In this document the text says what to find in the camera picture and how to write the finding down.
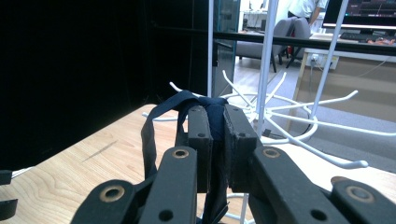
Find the person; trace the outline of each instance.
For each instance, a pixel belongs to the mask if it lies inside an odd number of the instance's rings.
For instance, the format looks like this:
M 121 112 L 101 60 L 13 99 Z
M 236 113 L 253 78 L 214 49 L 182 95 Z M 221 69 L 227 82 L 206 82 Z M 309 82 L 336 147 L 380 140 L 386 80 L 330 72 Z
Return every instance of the person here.
M 288 17 L 306 18 L 312 25 L 326 5 L 327 0 L 291 0 Z

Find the wooden table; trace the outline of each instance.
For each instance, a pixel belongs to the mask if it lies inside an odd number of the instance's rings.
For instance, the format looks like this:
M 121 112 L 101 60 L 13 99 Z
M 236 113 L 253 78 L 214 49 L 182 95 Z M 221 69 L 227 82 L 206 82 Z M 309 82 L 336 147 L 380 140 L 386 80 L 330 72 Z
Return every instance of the wooden table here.
M 123 179 L 133 184 L 143 181 L 140 131 L 145 118 L 142 113 L 154 106 L 142 106 L 17 176 L 10 185 L 1 186 L 0 201 L 19 200 L 16 215 L 5 223 L 70 223 L 78 207 L 99 184 L 110 179 Z M 165 114 L 167 117 L 176 115 L 176 111 Z M 159 165 L 165 150 L 174 145 L 176 122 L 154 122 L 154 127 Z M 277 147 L 287 151 L 308 177 L 325 189 L 332 188 L 332 176 L 342 175 L 373 186 L 396 203 L 395 174 L 374 168 L 346 171 L 300 147 Z M 198 195 L 198 215 L 202 213 L 204 199 L 204 194 Z M 230 206 L 234 213 L 240 212 L 240 202 L 230 203 Z

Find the white shirt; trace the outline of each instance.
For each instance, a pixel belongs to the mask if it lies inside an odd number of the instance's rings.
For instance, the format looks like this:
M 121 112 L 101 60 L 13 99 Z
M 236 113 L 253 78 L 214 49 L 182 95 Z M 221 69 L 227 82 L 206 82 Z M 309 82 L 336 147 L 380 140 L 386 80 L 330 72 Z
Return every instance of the white shirt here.
M 289 12 L 298 17 L 310 18 L 316 7 L 325 8 L 327 0 L 291 0 Z

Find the black fabric strap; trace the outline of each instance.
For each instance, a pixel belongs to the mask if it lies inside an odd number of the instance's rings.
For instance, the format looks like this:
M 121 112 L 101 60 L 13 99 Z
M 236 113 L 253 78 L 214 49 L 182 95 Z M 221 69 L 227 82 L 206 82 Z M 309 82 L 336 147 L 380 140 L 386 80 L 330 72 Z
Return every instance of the black fabric strap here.
M 155 106 L 146 119 L 145 124 L 143 125 L 141 136 L 142 136 L 142 150 L 143 150 L 143 162 L 145 166 L 145 178 L 148 178 L 152 175 L 157 174 L 157 166 L 155 165 L 155 161 L 157 159 L 157 149 L 155 146 L 154 139 L 154 125 L 152 120 L 158 118 L 162 114 L 166 113 L 169 110 L 176 109 L 177 106 L 186 103 L 188 101 L 196 102 L 198 104 L 198 97 L 194 96 L 190 91 L 180 91 L 174 96 L 168 98 L 165 102 L 160 105 Z M 182 131 L 182 125 L 179 127 L 179 123 L 186 119 L 185 116 L 187 112 L 182 112 L 182 114 L 178 115 L 177 118 L 177 130 Z
M 155 161 L 157 150 L 154 138 L 154 125 L 152 120 L 175 109 L 178 111 L 177 132 L 184 133 L 183 123 L 189 113 L 189 109 L 195 105 L 205 108 L 208 115 L 210 132 L 214 140 L 212 148 L 212 163 L 210 176 L 210 191 L 206 194 L 204 216 L 197 223 L 217 223 L 228 210 L 227 188 L 228 182 L 224 160 L 224 105 L 228 104 L 223 98 L 196 97 L 190 91 L 180 91 L 165 102 L 154 107 L 148 114 L 142 128 L 142 150 L 145 166 L 145 178 L 157 173 Z

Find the gray chair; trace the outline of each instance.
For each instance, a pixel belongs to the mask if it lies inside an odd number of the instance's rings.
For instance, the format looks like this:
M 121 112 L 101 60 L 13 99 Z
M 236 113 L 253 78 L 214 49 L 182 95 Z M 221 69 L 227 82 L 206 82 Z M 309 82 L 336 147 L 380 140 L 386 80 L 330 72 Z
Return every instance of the gray chair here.
M 311 36 L 311 28 L 309 27 L 308 21 L 306 18 L 299 18 L 294 22 L 294 37 L 300 39 L 309 39 Z M 286 68 L 294 62 L 295 59 L 301 60 L 304 57 L 305 48 L 298 47 L 291 54 L 290 61 L 286 65 Z
M 289 35 L 291 26 L 292 26 L 292 18 L 280 20 L 274 27 L 274 36 L 284 37 L 284 36 Z M 262 58 L 262 48 L 263 48 L 263 43 L 237 41 L 235 56 L 239 56 L 239 58 L 241 58 L 241 59 L 242 59 L 242 57 L 261 59 Z M 277 55 L 277 57 L 279 59 L 279 64 L 282 64 L 281 53 L 283 52 L 284 49 L 285 49 L 285 47 L 281 46 L 281 45 L 273 45 L 273 47 L 272 47 L 271 63 L 273 64 L 274 72 L 276 72 L 275 56 Z

